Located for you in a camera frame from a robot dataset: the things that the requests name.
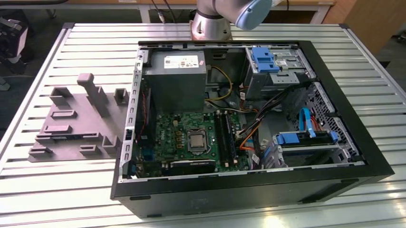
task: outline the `aluminum table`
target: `aluminum table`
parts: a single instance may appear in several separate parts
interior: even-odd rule
[[[61,30],[2,141],[0,226],[406,227],[406,94],[353,36],[337,25],[232,28],[235,40],[311,40],[395,175],[327,202],[204,215],[138,219],[109,200],[114,161],[29,163],[53,86],[84,93],[76,75],[94,74],[105,92],[130,88],[137,41],[186,40],[188,24],[74,24]]]

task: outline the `sticker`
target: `sticker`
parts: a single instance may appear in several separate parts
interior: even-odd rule
[[[255,154],[252,154],[252,161],[259,165],[259,157]]]
[[[333,2],[331,2],[331,1],[319,1],[317,4],[319,5],[332,5]]]
[[[284,60],[276,60],[277,65],[287,65]]]
[[[197,68],[197,67],[199,67],[197,56],[165,56],[164,57],[164,69]]]
[[[240,98],[243,101],[245,100],[245,93],[240,92]]]

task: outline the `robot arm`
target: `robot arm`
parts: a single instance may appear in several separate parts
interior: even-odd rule
[[[192,22],[192,38],[227,40],[229,22],[243,30],[253,29],[265,18],[272,0],[199,0]]]

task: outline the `ram slot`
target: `ram slot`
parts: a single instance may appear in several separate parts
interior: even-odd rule
[[[228,162],[229,164],[236,164],[237,160],[236,160],[236,151],[235,151],[235,142],[233,142],[233,136],[232,136],[232,128],[231,128],[231,121],[229,121],[229,117],[227,114],[227,111],[224,112],[224,114],[221,115],[221,119],[223,119],[223,137],[225,139],[225,151],[228,153]]]
[[[223,136],[221,115],[219,112],[215,113],[215,136],[216,136],[220,164],[223,167],[228,167],[228,154],[225,151],[227,144],[225,144],[225,138]]]

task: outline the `motherboard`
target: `motherboard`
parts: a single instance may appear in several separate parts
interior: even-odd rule
[[[156,140],[142,149],[142,177],[248,170],[244,151],[233,142],[241,128],[235,112],[160,114]]]

